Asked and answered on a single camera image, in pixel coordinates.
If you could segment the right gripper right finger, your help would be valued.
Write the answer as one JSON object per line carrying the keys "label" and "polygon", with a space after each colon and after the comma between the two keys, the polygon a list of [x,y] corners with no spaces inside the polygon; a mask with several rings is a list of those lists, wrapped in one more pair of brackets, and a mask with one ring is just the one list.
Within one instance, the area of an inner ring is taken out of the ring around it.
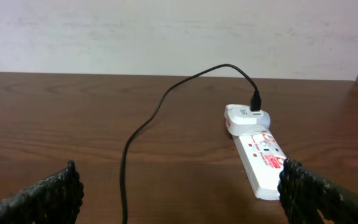
{"label": "right gripper right finger", "polygon": [[291,158],[279,174],[279,201],[291,224],[358,224],[358,194],[305,169]]}

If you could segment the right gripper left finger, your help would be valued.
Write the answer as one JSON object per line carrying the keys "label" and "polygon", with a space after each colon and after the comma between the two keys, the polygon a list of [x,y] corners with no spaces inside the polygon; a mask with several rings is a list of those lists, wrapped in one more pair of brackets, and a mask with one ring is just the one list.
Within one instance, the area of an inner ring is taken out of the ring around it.
{"label": "right gripper left finger", "polygon": [[83,204],[84,185],[75,162],[0,201],[0,224],[75,224]]}

